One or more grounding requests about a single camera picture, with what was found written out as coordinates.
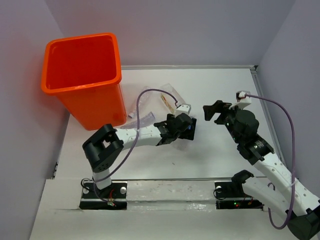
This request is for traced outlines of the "blue label bottle white cap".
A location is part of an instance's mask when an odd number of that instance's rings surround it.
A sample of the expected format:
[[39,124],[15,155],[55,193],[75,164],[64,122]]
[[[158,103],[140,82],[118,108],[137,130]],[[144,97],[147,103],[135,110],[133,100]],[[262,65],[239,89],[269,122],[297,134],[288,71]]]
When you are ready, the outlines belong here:
[[190,141],[194,140],[197,119],[191,117],[192,124],[187,127],[187,129],[177,138],[173,143],[173,147],[179,151],[185,151],[189,147]]

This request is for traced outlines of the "large clear juice bottle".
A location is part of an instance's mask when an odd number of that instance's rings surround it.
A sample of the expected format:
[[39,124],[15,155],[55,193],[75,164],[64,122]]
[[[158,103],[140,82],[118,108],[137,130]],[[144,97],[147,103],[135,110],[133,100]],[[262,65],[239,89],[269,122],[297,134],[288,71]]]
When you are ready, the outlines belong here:
[[160,98],[171,114],[175,113],[177,107],[186,103],[170,83],[162,85],[160,89],[166,92],[160,92]]

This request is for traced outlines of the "crushed clear purple bottle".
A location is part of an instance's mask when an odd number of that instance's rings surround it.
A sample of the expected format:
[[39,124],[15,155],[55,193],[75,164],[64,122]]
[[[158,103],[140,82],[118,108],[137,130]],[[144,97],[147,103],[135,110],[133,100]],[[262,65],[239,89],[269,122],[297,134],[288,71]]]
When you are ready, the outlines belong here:
[[[139,126],[141,128],[148,127],[149,125],[153,125],[156,122],[156,118],[152,111],[150,111],[147,115],[139,119]],[[135,120],[128,124],[125,124],[121,127],[121,129],[136,129],[138,126],[138,121]]]

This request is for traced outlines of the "clear bottle white cap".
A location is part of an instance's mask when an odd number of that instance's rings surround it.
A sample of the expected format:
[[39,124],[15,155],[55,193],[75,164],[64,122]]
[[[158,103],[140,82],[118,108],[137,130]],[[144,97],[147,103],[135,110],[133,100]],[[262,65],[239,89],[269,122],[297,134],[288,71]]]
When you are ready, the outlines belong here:
[[[152,91],[147,91],[145,93],[142,94],[142,96],[139,98],[139,101],[138,101],[138,110],[139,112],[146,106],[146,104],[148,103],[151,95],[152,95]],[[130,118],[130,119],[134,119],[137,117],[137,100],[138,100],[138,97],[135,98],[134,102],[132,103],[130,109],[129,109],[129,112],[127,114],[127,116]]]

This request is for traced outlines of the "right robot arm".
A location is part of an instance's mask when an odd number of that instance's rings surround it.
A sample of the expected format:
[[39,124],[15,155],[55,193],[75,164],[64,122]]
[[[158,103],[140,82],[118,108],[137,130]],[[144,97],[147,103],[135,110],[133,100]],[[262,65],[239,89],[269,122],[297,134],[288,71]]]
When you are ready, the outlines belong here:
[[244,193],[286,221],[290,232],[299,240],[310,240],[320,231],[320,199],[310,192],[275,154],[271,145],[258,135],[259,121],[245,107],[249,103],[231,104],[217,100],[203,106],[204,119],[214,114],[217,125],[224,125],[237,144],[240,155],[259,170],[275,189],[264,185],[247,170],[232,177],[230,190],[235,196]]

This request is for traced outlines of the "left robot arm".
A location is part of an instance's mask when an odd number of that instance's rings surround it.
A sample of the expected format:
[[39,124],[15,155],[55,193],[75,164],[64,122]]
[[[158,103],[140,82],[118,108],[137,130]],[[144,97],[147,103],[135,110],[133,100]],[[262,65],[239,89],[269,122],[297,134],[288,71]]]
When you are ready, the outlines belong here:
[[110,167],[122,151],[131,153],[132,147],[168,145],[177,139],[192,141],[196,123],[196,118],[181,113],[177,116],[168,114],[165,121],[139,130],[114,128],[111,124],[102,126],[82,145],[92,170],[94,193],[101,198],[110,194]]

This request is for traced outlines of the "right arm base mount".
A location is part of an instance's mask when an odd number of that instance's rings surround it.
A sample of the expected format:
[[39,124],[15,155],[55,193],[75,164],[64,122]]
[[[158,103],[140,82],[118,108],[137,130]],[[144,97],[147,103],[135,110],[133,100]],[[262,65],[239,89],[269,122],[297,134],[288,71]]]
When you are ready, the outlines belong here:
[[264,205],[243,192],[242,187],[232,181],[217,181],[214,183],[213,196],[216,199],[217,210],[263,210]]

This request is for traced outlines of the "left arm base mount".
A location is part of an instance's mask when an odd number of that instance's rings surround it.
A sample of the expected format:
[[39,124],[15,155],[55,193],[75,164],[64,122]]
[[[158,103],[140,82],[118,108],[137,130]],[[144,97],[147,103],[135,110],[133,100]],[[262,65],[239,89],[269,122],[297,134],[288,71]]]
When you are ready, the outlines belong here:
[[115,180],[110,186],[99,190],[92,179],[83,178],[79,208],[81,210],[117,211],[127,209],[127,181]]

